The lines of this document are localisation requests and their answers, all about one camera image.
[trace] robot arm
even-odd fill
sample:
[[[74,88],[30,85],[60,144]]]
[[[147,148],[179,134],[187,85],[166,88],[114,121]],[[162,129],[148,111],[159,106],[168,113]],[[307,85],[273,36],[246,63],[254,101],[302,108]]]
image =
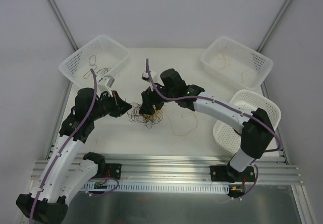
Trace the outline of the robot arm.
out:
[[[105,158],[92,152],[83,157],[78,168],[68,178],[66,175],[79,149],[93,131],[94,121],[106,115],[115,118],[122,116],[131,108],[131,105],[124,102],[116,91],[110,90],[112,83],[113,80],[104,78],[102,82],[99,82],[99,88],[101,90],[107,89],[107,91],[104,91],[100,97],[96,97],[88,118],[73,138],[67,142],[64,150],[60,151],[63,144],[86,116],[93,99],[93,89],[83,88],[78,91],[75,106],[62,123],[60,135],[54,146],[55,149],[44,172],[30,193],[20,194],[16,201],[17,206],[26,217],[30,217],[32,205],[36,199],[33,212],[34,220],[50,224],[61,223],[67,213],[69,203],[84,183],[92,177],[105,177]],[[45,184],[40,187],[43,180],[46,180]]]
[[[186,85],[179,73],[174,69],[162,72],[160,78],[164,86],[155,83],[155,87],[165,97],[161,97],[156,92],[151,82],[151,86],[141,93],[142,106],[139,111],[140,114],[152,115],[154,114],[153,106],[156,109],[161,109],[164,103],[175,101],[180,107],[219,119],[241,135],[241,148],[229,161],[225,171],[217,173],[217,176],[220,176],[223,181],[235,182],[240,177],[240,173],[255,159],[261,158],[273,135],[259,123],[245,116],[245,114],[257,118],[273,130],[266,111],[260,108],[256,111],[240,109],[235,105],[216,99],[197,85]],[[150,82],[146,72],[143,74],[142,79]]]

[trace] gray wall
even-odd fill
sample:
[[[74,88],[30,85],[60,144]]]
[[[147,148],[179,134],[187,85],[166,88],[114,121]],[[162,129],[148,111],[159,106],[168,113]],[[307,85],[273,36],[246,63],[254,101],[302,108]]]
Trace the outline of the gray wall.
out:
[[[258,48],[284,0],[56,0],[78,45],[207,48],[229,36]]]
[[[12,223],[36,159],[44,158],[73,51],[45,0],[0,0],[0,223]]]
[[[323,0],[294,0],[263,54],[274,61],[267,84],[282,110],[284,146],[322,221]]]

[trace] white plastic basket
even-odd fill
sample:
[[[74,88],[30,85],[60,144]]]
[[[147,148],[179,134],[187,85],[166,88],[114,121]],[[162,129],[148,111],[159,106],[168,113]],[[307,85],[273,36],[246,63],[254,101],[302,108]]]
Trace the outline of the white plastic basket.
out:
[[[219,37],[201,55],[205,70],[237,90],[255,91],[273,67],[273,61],[228,37]]]
[[[100,35],[78,49],[59,65],[65,77],[79,87],[93,87],[90,69],[97,80],[115,75],[126,65],[129,51],[113,39]]]
[[[252,91],[238,91],[230,100],[230,103],[244,109],[264,109],[267,112],[274,129],[277,128],[281,119],[281,111],[275,103]],[[240,148],[241,137],[233,130],[232,127],[221,121],[217,121],[214,125],[213,136],[216,143],[228,153],[235,154]],[[274,148],[277,148],[275,139],[270,142],[267,149]]]

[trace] white table surface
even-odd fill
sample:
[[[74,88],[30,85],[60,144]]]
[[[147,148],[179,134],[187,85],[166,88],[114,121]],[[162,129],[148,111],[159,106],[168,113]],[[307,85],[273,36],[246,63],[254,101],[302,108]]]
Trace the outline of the white table surface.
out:
[[[146,58],[149,58],[150,69],[160,74],[166,69],[174,68],[187,84],[196,84],[222,100],[230,101],[237,90],[225,85],[204,70],[200,55],[204,49],[184,48],[129,48],[130,62],[115,76],[113,90],[117,90],[127,102],[142,103],[141,92],[149,84],[141,79],[145,70]],[[64,117],[70,113],[79,87],[72,86]],[[215,142],[213,127],[216,119],[195,113],[197,121],[188,109],[180,108],[176,103],[166,103],[163,120],[151,129],[138,122],[130,122],[127,114],[120,118],[106,116],[95,122],[95,129],[88,137],[81,152],[175,155],[175,156],[227,156]],[[266,153],[266,156],[278,156],[277,152]]]

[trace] white cable tray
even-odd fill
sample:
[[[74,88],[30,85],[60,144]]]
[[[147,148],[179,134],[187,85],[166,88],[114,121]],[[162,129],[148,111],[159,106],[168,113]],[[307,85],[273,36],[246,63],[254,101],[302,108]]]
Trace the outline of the white cable tray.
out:
[[[103,184],[106,189],[95,189],[93,181],[87,182],[81,191],[106,191],[114,188],[116,184]],[[115,189],[119,192],[153,192],[153,193],[205,193],[228,194],[229,186],[222,184],[173,184],[173,183],[136,183],[122,182]]]

